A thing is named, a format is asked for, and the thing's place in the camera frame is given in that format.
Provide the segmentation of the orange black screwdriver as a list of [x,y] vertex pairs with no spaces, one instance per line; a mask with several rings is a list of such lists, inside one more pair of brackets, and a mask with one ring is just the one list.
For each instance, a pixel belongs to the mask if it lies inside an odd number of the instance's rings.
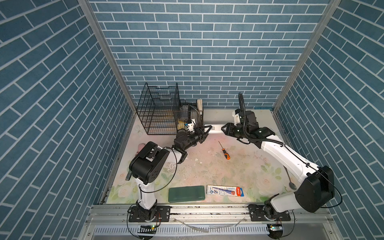
[[220,146],[222,147],[222,152],[223,152],[225,158],[226,158],[227,160],[230,160],[231,157],[230,157],[229,153],[226,151],[225,148],[223,148],[223,146],[222,146],[222,144],[221,144],[220,142],[219,142],[219,144],[220,144]]

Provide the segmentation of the white remote control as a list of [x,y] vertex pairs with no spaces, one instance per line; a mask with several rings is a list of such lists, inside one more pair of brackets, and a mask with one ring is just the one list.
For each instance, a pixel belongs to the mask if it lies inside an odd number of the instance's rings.
[[215,124],[212,125],[211,130],[209,131],[209,134],[223,134],[224,132],[222,131],[223,124]]

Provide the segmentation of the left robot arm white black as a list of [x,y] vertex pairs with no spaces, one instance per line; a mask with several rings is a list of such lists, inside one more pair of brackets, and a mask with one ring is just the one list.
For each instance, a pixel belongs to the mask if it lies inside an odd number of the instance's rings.
[[155,193],[155,180],[168,160],[181,164],[187,157],[187,150],[203,143],[213,128],[212,125],[195,127],[191,132],[180,130],[171,147],[160,147],[148,142],[130,162],[126,180],[135,179],[139,198],[130,210],[129,222],[160,221],[170,207],[159,207]]

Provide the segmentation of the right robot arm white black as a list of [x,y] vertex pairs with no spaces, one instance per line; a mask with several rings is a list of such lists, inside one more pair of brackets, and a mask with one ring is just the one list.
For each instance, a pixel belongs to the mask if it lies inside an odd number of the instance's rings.
[[272,130],[260,127],[252,111],[233,111],[234,122],[222,127],[222,132],[238,141],[246,140],[279,161],[298,180],[296,190],[278,194],[264,203],[266,219],[275,220],[278,214],[303,209],[314,213],[335,196],[334,172],[320,167],[285,144]]

